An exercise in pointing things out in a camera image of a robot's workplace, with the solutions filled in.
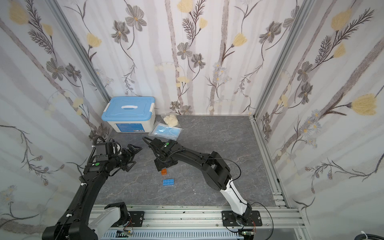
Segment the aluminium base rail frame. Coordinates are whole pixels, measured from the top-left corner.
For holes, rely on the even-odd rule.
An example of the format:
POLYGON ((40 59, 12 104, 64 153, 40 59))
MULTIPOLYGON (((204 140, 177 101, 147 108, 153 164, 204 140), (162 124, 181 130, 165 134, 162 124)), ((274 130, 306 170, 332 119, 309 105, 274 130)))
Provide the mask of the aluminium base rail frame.
POLYGON ((110 227, 132 234, 134 230, 228 230, 244 240, 308 240, 309 233, 301 214, 296 209, 253 207, 253 225, 226 227, 224 217, 230 207, 213 206, 128 206, 130 213, 142 215, 133 227, 110 227))

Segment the right aluminium corner post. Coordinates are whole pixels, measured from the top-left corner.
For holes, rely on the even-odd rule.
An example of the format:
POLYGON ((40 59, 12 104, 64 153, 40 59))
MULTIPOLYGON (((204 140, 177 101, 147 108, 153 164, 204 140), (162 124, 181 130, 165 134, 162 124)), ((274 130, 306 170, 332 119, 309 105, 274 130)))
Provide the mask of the right aluminium corner post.
POLYGON ((291 27, 291 30, 289 31, 289 34, 287 36, 287 39, 283 45, 283 48, 279 52, 279 56, 275 61, 274 68, 269 75, 268 81, 264 87, 264 90, 261 94, 261 98, 257 104, 255 113, 253 115, 253 119, 256 120, 264 105, 266 104, 266 101, 271 94, 272 88, 274 87, 274 84, 276 83, 276 80, 278 78, 278 74, 281 71, 282 67, 284 66, 285 62, 288 59, 288 56, 290 52, 293 49, 293 45, 295 41, 297 40, 299 33, 304 26, 306 19, 308 15, 310 14, 311 8, 313 7, 313 4, 315 1, 303 1, 302 6, 297 12, 297 16, 293 22, 293 25, 291 27))

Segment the bagged blue face mask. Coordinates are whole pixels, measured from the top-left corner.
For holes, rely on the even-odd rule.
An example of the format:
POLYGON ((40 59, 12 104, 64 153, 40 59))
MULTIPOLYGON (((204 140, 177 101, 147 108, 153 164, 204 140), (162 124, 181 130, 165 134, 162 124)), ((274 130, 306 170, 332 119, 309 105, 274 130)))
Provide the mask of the bagged blue face mask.
POLYGON ((182 128, 179 127, 169 127, 166 124, 162 124, 160 122, 156 122, 154 125, 154 128, 149 133, 149 136, 151 137, 161 137, 168 140, 174 140, 176 141, 178 137, 180 136, 181 132, 183 131, 182 128))

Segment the right aluminium side rail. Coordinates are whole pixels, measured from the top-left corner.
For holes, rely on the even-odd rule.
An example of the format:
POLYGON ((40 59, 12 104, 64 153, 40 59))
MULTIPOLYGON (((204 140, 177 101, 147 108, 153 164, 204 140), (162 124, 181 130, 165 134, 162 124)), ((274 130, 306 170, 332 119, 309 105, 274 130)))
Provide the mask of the right aluminium side rail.
POLYGON ((289 209, 291 207, 290 203, 286 197, 284 187, 281 183, 281 179, 272 160, 271 153, 268 149, 266 141, 263 138, 262 131, 260 130, 260 127, 258 126, 256 120, 253 117, 250 117, 250 122, 261 152, 263 163, 265 165, 275 205, 279 208, 289 209))

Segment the aluminium corner post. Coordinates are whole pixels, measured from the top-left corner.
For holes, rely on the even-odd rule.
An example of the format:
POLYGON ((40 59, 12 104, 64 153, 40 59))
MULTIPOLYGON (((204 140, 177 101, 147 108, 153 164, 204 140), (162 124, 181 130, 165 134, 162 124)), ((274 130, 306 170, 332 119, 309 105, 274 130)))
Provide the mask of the aluminium corner post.
POLYGON ((274 84, 276 83, 276 80, 278 78, 278 74, 281 71, 282 67, 284 66, 285 62, 288 59, 288 56, 290 52, 293 49, 293 45, 295 41, 297 40, 299 33, 304 26, 306 19, 308 15, 310 14, 311 8, 313 7, 313 4, 315 1, 303 1, 302 6, 297 12, 297 16, 293 22, 293 25, 291 27, 291 30, 289 31, 289 34, 287 36, 287 39, 283 45, 283 48, 279 52, 279 56, 275 61, 274 68, 269 75, 268 81, 264 87, 264 90, 261 94, 261 98, 257 104, 255 113, 253 115, 253 119, 256 120, 264 105, 266 104, 266 101, 271 94, 272 88, 274 87, 274 84))
POLYGON ((97 75, 97 72, 95 71, 93 64, 91 63, 90 59, 88 58, 87 52, 85 48, 83 47, 82 43, 80 42, 78 36, 76 35, 75 31, 72 29, 69 21, 67 20, 66 16, 64 15, 59 3, 57 1, 49 1, 45 0, 45 3, 48 5, 50 11, 52 12, 53 16, 59 23, 61 29, 63 30, 65 36, 67 37, 68 41, 70 42, 71 46, 73 47, 74 51, 76 52, 78 58, 82 62, 82 64, 86 68, 86 72, 91 76, 91 79, 93 83, 95 84, 96 88, 98 89, 101 96, 104 98, 104 100, 108 103, 111 100, 111 97, 107 93, 102 81, 100 80, 99 76, 97 75))

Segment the left aluminium corner post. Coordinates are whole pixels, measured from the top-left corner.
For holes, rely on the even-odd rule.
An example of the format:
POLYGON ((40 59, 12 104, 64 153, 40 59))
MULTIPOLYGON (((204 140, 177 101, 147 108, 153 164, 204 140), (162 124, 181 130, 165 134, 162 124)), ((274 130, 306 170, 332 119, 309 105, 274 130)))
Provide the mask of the left aluminium corner post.
POLYGON ((57 1, 49 1, 45 0, 45 3, 48 5, 50 11, 52 12, 53 16, 59 23, 61 29, 63 30, 65 36, 67 37, 68 41, 70 42, 71 46, 73 47, 74 51, 76 52, 78 58, 82 62, 82 64, 86 68, 86 72, 91 76, 91 79, 93 83, 95 84, 96 88, 98 89, 101 96, 104 98, 104 100, 108 103, 111 100, 111 97, 107 93, 102 81, 100 80, 99 76, 97 75, 97 72, 95 71, 93 64, 91 63, 90 59, 88 58, 87 52, 85 48, 83 47, 82 43, 80 42, 78 36, 76 35, 75 31, 72 29, 69 21, 67 20, 66 16, 64 15, 59 3, 57 1))

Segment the bagged cream gloves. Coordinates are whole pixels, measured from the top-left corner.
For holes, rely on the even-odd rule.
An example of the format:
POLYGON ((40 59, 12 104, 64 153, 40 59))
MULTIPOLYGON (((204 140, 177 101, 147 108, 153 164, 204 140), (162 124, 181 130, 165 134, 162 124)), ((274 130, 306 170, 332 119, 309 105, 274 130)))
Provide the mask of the bagged cream gloves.
POLYGON ((165 124, 171 128, 178 127, 180 125, 177 118, 177 114, 175 113, 162 114, 161 117, 164 120, 165 124))

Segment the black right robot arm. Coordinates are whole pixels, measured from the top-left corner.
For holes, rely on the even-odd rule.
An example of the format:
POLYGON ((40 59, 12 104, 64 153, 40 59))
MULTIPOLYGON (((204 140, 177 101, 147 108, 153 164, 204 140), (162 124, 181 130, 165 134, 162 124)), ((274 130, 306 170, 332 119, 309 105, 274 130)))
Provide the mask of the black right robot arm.
POLYGON ((237 223, 245 226, 249 222, 252 206, 237 190, 230 167, 217 152, 200 153, 185 148, 174 140, 163 142, 157 138, 143 137, 143 141, 153 151, 156 157, 154 163, 159 172, 175 166, 179 162, 197 168, 202 172, 208 186, 219 191, 230 204, 237 223))

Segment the blue long lego brick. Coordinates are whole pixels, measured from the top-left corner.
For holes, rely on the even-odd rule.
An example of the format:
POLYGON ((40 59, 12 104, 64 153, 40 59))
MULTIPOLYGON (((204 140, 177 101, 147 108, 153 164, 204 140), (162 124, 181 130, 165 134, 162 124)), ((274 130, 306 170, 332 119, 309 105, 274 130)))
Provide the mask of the blue long lego brick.
POLYGON ((163 186, 173 186, 175 184, 174 179, 165 179, 163 180, 163 186))

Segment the blue lidded white storage box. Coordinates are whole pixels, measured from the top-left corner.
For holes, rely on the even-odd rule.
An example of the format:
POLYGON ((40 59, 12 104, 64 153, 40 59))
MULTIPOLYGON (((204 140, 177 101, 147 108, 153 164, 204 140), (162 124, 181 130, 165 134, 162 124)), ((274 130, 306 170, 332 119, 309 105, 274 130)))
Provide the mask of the blue lidded white storage box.
POLYGON ((114 97, 102 114, 102 120, 117 133, 148 133, 155 118, 154 97, 114 97))

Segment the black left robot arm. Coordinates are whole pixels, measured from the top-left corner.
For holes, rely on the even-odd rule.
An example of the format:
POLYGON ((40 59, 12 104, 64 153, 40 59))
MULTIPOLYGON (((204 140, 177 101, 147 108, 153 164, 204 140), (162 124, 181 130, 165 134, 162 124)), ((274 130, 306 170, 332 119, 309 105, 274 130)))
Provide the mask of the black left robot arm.
POLYGON ((44 240, 98 240, 112 226, 128 225, 132 220, 124 202, 109 204, 104 213, 92 223, 90 215, 98 194, 109 177, 118 171, 129 172, 136 164, 134 157, 142 150, 132 144, 122 147, 113 139, 93 137, 92 152, 88 158, 80 186, 69 207, 54 226, 47 227, 44 240))

